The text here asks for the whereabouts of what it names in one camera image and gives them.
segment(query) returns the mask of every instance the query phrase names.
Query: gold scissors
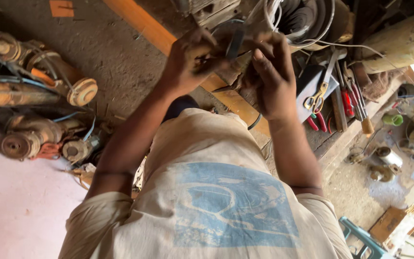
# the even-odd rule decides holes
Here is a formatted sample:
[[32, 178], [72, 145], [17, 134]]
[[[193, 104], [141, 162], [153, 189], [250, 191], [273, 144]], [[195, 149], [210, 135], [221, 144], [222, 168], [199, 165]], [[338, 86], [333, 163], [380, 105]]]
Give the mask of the gold scissors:
[[322, 83], [319, 86], [319, 91], [311, 97], [306, 98], [303, 105], [306, 109], [312, 109], [312, 113], [316, 114], [322, 110], [323, 102], [324, 102], [324, 95], [328, 89], [328, 82], [330, 82], [330, 77], [332, 75], [333, 68], [335, 67], [335, 62], [338, 60], [338, 50], [335, 49], [333, 54], [330, 58], [330, 62], [328, 63], [327, 70], [325, 70], [325, 76], [323, 78]]

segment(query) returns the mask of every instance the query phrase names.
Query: red-handled pliers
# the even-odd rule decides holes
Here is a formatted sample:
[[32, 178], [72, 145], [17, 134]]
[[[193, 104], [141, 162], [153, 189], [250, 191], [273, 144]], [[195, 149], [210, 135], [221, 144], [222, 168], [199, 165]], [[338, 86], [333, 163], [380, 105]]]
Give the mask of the red-handled pliers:
[[[317, 116], [317, 119], [319, 120], [319, 124], [321, 125], [322, 132], [327, 132], [327, 125], [325, 124], [325, 120], [323, 119], [323, 115], [322, 115], [321, 112], [318, 112], [318, 111], [319, 110], [316, 109], [316, 112], [317, 112], [316, 116]], [[306, 120], [308, 121], [309, 125], [312, 127], [313, 130], [315, 130], [315, 131], [319, 130], [319, 128], [314, 123], [314, 121], [312, 120], [311, 117], [308, 117]]]

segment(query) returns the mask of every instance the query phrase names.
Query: green container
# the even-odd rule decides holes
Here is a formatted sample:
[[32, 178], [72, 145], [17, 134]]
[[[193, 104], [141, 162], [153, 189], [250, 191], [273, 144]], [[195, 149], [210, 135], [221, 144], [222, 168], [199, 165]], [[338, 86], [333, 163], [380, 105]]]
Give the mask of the green container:
[[403, 117], [400, 114], [396, 114], [396, 115], [385, 114], [383, 116], [383, 122], [384, 124], [400, 126], [403, 123]]

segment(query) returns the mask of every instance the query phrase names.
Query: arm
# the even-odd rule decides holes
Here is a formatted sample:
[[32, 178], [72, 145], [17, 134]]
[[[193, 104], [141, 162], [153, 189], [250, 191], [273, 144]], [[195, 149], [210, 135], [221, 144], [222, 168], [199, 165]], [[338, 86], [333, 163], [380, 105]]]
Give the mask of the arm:
[[172, 45], [155, 89], [106, 145], [86, 199], [111, 191], [131, 195], [135, 172], [170, 103], [194, 90], [215, 68], [224, 64], [221, 59], [198, 63], [198, 57], [207, 55], [215, 45], [213, 37], [204, 29], [190, 31]]
[[272, 45], [272, 56], [256, 49], [252, 63], [263, 81], [257, 96], [269, 123], [277, 174], [295, 194], [322, 196], [322, 172], [296, 112], [296, 79], [287, 40], [274, 33], [262, 42]]

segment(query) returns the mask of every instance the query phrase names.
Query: pink floor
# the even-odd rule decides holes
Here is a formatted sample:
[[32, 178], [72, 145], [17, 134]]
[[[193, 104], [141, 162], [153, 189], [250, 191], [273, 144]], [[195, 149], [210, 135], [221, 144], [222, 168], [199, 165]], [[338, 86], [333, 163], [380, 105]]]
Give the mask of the pink floor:
[[65, 221], [86, 190], [61, 172], [65, 160], [11, 160], [0, 154], [0, 259], [57, 258]]

